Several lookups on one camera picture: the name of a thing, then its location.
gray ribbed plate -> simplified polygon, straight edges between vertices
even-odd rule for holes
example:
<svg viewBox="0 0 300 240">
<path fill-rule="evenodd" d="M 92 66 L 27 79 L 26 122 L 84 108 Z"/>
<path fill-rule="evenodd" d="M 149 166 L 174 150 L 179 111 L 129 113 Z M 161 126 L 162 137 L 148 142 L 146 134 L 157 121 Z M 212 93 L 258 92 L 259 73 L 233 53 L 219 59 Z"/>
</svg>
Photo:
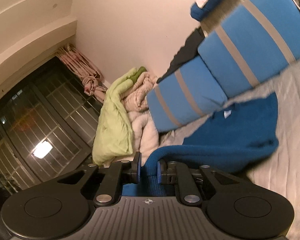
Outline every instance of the gray ribbed plate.
<svg viewBox="0 0 300 240">
<path fill-rule="evenodd" d="M 235 240 L 237 238 L 216 229 L 200 208 L 184 206 L 175 197 L 122 197 L 114 206 L 96 209 L 83 228 L 63 238 L 63 240 L 119 239 Z"/>
</svg>

bed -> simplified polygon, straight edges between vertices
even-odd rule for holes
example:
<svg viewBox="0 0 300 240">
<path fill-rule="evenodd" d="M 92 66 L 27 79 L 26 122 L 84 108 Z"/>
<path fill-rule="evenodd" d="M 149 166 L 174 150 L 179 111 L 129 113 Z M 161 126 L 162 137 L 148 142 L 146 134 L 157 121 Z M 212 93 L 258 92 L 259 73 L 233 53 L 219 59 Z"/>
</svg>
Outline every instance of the bed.
<svg viewBox="0 0 300 240">
<path fill-rule="evenodd" d="M 278 98 L 276 135 L 279 147 L 269 159 L 249 169 L 247 175 L 255 184 L 275 191 L 291 202 L 295 218 L 287 237 L 290 240 L 300 240 L 300 61 L 254 90 L 233 98 L 227 105 L 266 97 L 272 92 Z M 183 139 L 191 135 L 207 118 L 202 117 L 169 133 L 161 146 L 182 144 Z"/>
</svg>

green blanket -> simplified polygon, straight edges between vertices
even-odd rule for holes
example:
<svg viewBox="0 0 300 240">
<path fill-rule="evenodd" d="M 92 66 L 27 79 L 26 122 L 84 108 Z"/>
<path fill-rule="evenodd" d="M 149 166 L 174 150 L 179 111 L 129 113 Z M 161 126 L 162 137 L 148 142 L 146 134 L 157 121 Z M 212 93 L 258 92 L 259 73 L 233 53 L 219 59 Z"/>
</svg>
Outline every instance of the green blanket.
<svg viewBox="0 0 300 240">
<path fill-rule="evenodd" d="M 127 112 L 120 102 L 120 94 L 133 85 L 133 81 L 129 78 L 136 72 L 136 68 L 131 69 L 114 81 L 106 92 L 92 148 L 93 161 L 98 165 L 117 156 L 133 153 L 132 127 Z"/>
</svg>

gray stripe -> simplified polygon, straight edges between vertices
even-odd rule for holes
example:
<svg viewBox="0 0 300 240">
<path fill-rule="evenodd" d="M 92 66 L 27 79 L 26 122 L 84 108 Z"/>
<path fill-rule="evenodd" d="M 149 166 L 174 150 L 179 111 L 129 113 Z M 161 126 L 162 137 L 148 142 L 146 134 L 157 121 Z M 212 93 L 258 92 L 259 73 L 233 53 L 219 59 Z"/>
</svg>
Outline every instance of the gray stripe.
<svg viewBox="0 0 300 240">
<path fill-rule="evenodd" d="M 157 96 L 160 105 L 162 106 L 163 110 L 165 111 L 166 115 L 169 117 L 170 121 L 173 122 L 176 126 L 180 127 L 182 126 L 181 123 L 179 123 L 179 121 L 173 116 L 173 114 L 171 113 L 169 107 L 167 106 L 166 102 L 164 101 L 159 86 L 156 86 L 154 88 L 154 93 Z"/>
<path fill-rule="evenodd" d="M 181 74 L 181 71 L 180 69 L 176 70 L 175 71 L 175 76 L 176 76 L 176 79 L 179 83 L 179 86 L 183 92 L 183 94 L 185 95 L 188 103 L 190 104 L 191 108 L 199 115 L 199 116 L 204 116 L 205 114 L 201 111 L 201 109 L 199 108 L 199 106 L 197 105 L 196 101 L 194 101 L 194 98 L 191 94 L 191 92 L 189 91 L 183 77 L 182 77 L 182 74 Z"/>
<path fill-rule="evenodd" d="M 223 45 L 226 47 L 230 55 L 233 57 L 234 61 L 241 69 L 243 75 L 246 77 L 250 85 L 252 87 L 257 86 L 259 84 L 258 79 L 256 78 L 254 73 L 251 71 L 249 65 L 240 54 L 240 51 L 238 51 L 237 47 L 233 44 L 229 36 L 226 34 L 225 30 L 220 25 L 215 29 L 215 31 L 219 36 L 220 40 L 222 41 Z"/>
<path fill-rule="evenodd" d="M 250 0 L 246 0 L 242 4 L 253 15 L 253 17 L 255 17 L 255 19 L 262 25 L 262 27 L 274 40 L 274 42 L 277 44 L 278 48 L 281 50 L 282 54 L 286 58 L 287 62 L 290 64 L 296 61 L 287 43 L 281 37 L 280 33 L 276 30 L 276 28 L 272 25 L 272 23 L 263 15 L 263 13 L 260 12 L 260 10 Z"/>
</svg>

white clothing tag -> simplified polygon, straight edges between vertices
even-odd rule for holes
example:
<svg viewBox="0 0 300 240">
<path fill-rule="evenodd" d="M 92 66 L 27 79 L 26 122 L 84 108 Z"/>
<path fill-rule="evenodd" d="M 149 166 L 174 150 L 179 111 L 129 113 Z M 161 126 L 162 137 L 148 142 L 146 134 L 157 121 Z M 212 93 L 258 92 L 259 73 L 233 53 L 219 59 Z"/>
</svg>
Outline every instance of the white clothing tag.
<svg viewBox="0 0 300 240">
<path fill-rule="evenodd" d="M 227 119 L 229 117 L 229 115 L 231 115 L 231 113 L 232 113 L 232 110 L 224 111 L 223 116 L 225 117 L 225 119 Z"/>
</svg>

